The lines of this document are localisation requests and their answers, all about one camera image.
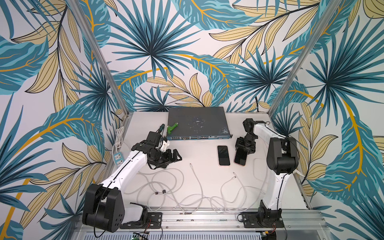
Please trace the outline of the phone with pink case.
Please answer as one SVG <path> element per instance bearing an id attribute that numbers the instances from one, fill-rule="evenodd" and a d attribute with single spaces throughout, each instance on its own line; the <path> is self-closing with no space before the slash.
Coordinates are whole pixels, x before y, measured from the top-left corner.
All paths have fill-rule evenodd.
<path id="1" fill-rule="evenodd" d="M 247 151 L 244 151 L 244 156 L 243 157 L 236 157 L 236 155 L 235 155 L 234 163 L 236 163 L 238 165 L 241 165 L 241 166 L 245 166 L 246 165 L 246 161 L 247 161 L 247 156 L 248 156 L 248 152 Z"/>

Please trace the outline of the phone with white case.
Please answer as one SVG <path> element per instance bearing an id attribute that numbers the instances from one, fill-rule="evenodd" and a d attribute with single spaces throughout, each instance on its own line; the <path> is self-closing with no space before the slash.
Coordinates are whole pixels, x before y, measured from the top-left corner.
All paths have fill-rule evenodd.
<path id="1" fill-rule="evenodd" d="M 227 146 L 217 146 L 218 159 L 220 166 L 229 166 L 231 164 L 229 150 Z"/>

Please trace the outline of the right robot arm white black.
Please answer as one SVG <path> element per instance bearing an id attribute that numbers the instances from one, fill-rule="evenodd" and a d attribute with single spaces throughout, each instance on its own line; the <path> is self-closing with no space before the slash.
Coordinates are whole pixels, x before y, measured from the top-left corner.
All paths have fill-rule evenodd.
<path id="1" fill-rule="evenodd" d="M 282 199 L 287 181 L 299 165 L 297 143 L 294 138 L 278 134 L 264 121 L 245 119 L 247 134 L 235 144 L 234 162 L 246 164 L 247 156 L 256 152 L 256 139 L 267 144 L 266 163 L 269 168 L 267 192 L 256 212 L 242 212 L 241 222 L 245 228 L 283 228 Z"/>

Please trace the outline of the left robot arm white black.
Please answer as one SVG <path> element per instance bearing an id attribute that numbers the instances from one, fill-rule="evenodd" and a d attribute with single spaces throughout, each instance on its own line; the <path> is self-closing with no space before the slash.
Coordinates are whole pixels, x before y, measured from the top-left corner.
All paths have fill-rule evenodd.
<path id="1" fill-rule="evenodd" d="M 114 173 L 100 184 L 87 188 L 82 223 L 110 233 L 123 224 L 145 224 L 147 207 L 136 203 L 125 205 L 123 192 L 144 166 L 166 169 L 169 164 L 182 160 L 179 152 L 168 146 L 168 140 L 160 131 L 149 132 L 145 140 L 136 143 Z"/>

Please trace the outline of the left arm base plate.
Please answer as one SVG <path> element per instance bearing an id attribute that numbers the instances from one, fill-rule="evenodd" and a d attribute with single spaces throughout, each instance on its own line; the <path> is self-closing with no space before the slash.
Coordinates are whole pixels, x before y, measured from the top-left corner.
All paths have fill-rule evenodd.
<path id="1" fill-rule="evenodd" d="M 144 214 L 139 221 L 123 223 L 120 229 L 139 230 L 139 229 L 155 229 L 162 228 L 163 213 L 152 212 Z"/>

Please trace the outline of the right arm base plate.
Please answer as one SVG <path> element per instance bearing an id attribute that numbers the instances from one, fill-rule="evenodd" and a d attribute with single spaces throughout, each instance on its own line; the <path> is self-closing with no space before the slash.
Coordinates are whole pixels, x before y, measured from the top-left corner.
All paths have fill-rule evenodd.
<path id="1" fill-rule="evenodd" d="M 279 229 L 284 228 L 282 211 L 267 210 L 257 212 L 242 212 L 240 213 L 241 222 L 246 229 Z"/>

